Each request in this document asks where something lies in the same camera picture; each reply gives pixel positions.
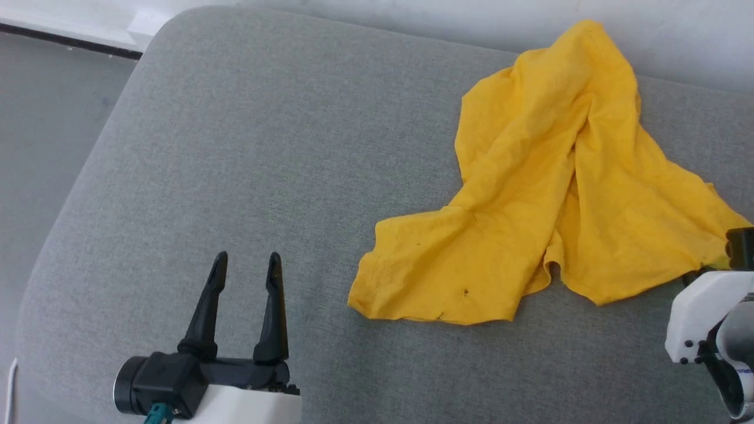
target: baseboard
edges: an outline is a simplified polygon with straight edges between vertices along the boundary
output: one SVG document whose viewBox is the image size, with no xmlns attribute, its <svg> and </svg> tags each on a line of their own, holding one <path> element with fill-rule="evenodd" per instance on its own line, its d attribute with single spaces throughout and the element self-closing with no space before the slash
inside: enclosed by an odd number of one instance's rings
<svg viewBox="0 0 754 424">
<path fill-rule="evenodd" d="M 76 48 L 83 48 L 86 50 L 96 51 L 104 54 L 111 54 L 113 56 L 126 57 L 127 59 L 141 59 L 142 53 L 140 51 L 128 50 L 125 48 L 117 48 L 108 45 L 101 45 L 93 43 L 91 41 L 79 40 L 76 38 L 64 37 L 62 35 L 50 34 L 49 32 L 35 31 L 34 29 L 22 28 L 20 26 L 8 25 L 6 23 L 0 23 L 0 32 L 6 32 L 8 34 L 23 35 L 24 37 L 36 38 L 39 40 L 52 41 L 61 45 L 67 45 Z"/>
<path fill-rule="evenodd" d="M 143 47 L 126 31 L 73 26 L 0 6 L 0 32 L 24 35 L 114 56 L 139 59 Z"/>
</svg>

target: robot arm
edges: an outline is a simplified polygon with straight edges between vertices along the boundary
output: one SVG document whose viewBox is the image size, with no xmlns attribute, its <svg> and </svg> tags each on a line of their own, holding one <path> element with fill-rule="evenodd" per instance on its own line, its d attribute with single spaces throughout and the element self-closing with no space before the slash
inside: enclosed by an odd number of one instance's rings
<svg viewBox="0 0 754 424">
<path fill-rule="evenodd" d="M 728 240 L 733 271 L 704 272 L 674 299 L 665 349 L 704 364 L 732 422 L 754 423 L 754 228 Z"/>
<path fill-rule="evenodd" d="M 253 357 L 217 358 L 215 323 L 225 287 L 228 254 L 221 252 L 204 285 L 177 352 L 129 358 L 113 386 L 122 413 L 146 416 L 145 424 L 190 419 L 192 424 L 298 424 L 302 400 L 290 372 L 283 269 L 273 253 L 262 335 Z"/>
</svg>

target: cable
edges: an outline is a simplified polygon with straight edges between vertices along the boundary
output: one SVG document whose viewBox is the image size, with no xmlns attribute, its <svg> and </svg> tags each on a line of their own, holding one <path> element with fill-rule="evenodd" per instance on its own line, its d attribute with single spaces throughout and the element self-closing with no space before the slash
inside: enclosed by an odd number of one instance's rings
<svg viewBox="0 0 754 424">
<path fill-rule="evenodd" d="M 153 404 L 144 424 L 170 424 L 173 422 L 173 409 L 167 404 Z"/>
<path fill-rule="evenodd" d="M 5 424 L 11 424 L 13 419 L 13 391 L 16 382 L 16 370 L 18 369 L 18 358 L 13 359 L 11 369 L 8 371 L 8 395 L 5 398 Z"/>
</svg>

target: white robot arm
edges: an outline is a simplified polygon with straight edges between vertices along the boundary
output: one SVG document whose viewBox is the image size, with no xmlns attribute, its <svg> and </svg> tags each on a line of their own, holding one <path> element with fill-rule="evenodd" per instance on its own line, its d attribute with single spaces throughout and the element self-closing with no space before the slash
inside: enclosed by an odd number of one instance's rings
<svg viewBox="0 0 754 424">
<path fill-rule="evenodd" d="M 733 271 L 702 272 L 673 301 L 665 349 L 704 364 L 735 423 L 754 423 L 754 229 L 728 232 Z"/>
</svg>

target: teal connector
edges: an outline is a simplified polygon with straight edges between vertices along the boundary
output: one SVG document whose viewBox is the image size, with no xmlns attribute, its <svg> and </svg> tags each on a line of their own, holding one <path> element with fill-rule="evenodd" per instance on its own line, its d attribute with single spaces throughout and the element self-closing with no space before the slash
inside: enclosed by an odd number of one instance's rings
<svg viewBox="0 0 754 424">
<path fill-rule="evenodd" d="M 144 424 L 170 424 L 173 422 L 173 410 L 167 404 L 153 404 L 144 420 Z"/>
</svg>

